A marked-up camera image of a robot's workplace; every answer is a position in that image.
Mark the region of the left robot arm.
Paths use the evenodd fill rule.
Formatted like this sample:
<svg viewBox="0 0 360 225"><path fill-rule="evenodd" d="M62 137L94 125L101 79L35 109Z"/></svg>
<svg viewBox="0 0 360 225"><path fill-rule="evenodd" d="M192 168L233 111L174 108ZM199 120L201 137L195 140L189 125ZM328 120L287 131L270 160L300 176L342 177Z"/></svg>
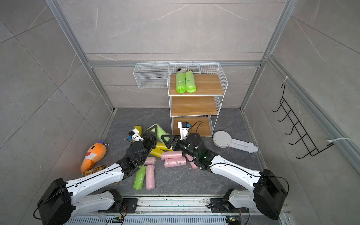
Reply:
<svg viewBox="0 0 360 225"><path fill-rule="evenodd" d="M109 167L89 176L75 180L54 180L37 203L33 217L43 225L63 225L79 212L77 203L88 194L107 185L120 182L140 170L150 152L157 144L158 127L153 125L141 135L141 140L132 142L123 158Z"/></svg>

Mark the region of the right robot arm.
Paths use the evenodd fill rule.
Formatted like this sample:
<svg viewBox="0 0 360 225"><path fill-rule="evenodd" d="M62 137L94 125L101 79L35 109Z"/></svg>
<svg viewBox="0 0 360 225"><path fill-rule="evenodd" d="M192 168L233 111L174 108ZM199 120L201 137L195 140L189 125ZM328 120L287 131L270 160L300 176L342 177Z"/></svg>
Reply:
<svg viewBox="0 0 360 225"><path fill-rule="evenodd" d="M223 199L225 208L256 207L266 217L279 219L288 190L280 183L280 177L272 171L250 170L226 160L209 150L199 134L190 134L184 140L164 135L161 140L166 147L191 156L192 162L201 170L224 176L248 190L249 194L243 195L235 189L229 189Z"/></svg>

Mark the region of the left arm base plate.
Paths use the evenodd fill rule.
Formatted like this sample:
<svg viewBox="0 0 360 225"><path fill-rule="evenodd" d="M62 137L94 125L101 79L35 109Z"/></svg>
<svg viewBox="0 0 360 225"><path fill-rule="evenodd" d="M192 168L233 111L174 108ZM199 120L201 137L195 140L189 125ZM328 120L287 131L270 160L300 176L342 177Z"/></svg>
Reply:
<svg viewBox="0 0 360 225"><path fill-rule="evenodd" d="M137 198L125 198L115 200L114 204L109 209L110 212L118 212L122 214L135 213L137 209Z"/></svg>

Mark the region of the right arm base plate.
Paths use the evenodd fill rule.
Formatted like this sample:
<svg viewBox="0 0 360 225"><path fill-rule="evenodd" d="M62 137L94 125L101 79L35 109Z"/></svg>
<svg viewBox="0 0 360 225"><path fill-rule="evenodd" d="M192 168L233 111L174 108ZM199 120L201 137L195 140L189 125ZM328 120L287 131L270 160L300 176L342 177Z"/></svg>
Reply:
<svg viewBox="0 0 360 225"><path fill-rule="evenodd" d="M230 203L224 202L222 198L211 198L207 208L212 213L249 213L249 208L235 208Z"/></svg>

